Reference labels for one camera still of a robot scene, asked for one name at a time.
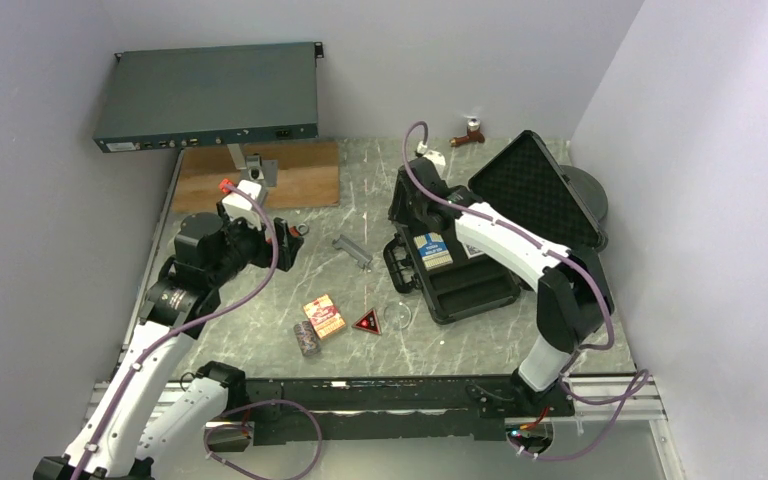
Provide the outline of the black poker set case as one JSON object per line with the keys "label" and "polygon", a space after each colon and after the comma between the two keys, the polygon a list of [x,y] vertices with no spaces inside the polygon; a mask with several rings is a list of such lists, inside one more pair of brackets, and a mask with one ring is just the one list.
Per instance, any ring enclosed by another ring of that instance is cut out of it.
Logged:
{"label": "black poker set case", "polygon": [[396,233],[383,251],[394,288],[403,294],[421,292],[432,320],[439,325],[510,305],[527,287],[521,275],[485,252],[467,258],[463,243],[469,243],[456,234],[459,219],[471,220],[475,212],[484,210],[539,242],[534,250],[539,259],[546,258],[549,251],[597,254],[607,245],[599,222],[568,183],[546,142],[530,130],[518,135],[463,185],[480,197],[469,207],[434,197],[413,175],[411,180],[429,197],[461,211],[454,227],[439,233],[453,257],[451,265],[427,271],[413,243],[414,236],[424,233],[413,233],[393,222]]}

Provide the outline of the blue playing card deck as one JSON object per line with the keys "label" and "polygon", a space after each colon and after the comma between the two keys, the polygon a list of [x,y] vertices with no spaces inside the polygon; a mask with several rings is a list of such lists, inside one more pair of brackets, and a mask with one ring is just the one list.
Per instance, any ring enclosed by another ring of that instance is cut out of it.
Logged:
{"label": "blue playing card deck", "polygon": [[484,255],[484,252],[482,250],[466,243],[463,243],[463,249],[466,257],[469,259]]}

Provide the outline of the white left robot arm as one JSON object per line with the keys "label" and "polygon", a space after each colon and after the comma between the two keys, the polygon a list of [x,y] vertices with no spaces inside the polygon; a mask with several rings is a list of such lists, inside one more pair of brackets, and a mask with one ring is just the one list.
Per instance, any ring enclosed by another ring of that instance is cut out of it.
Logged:
{"label": "white left robot arm", "polygon": [[173,253],[146,291],[119,370],[81,433],[60,456],[42,458],[36,479],[155,479],[160,461],[186,433],[215,416],[239,417],[249,395],[243,371],[217,361],[200,367],[181,398],[151,417],[183,356],[220,313],[220,288],[247,266],[289,270],[305,227],[272,226],[225,213],[185,217]]}

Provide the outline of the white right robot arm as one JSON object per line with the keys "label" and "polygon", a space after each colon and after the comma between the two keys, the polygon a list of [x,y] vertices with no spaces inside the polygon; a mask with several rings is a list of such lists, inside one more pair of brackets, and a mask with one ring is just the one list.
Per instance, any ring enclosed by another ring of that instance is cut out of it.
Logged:
{"label": "white right robot arm", "polygon": [[427,157],[402,162],[383,253],[394,287],[419,290],[437,323],[450,324],[537,295],[531,350],[512,374],[511,401],[534,415],[585,349],[615,342],[613,299],[597,252],[554,242],[469,188],[448,186]]}

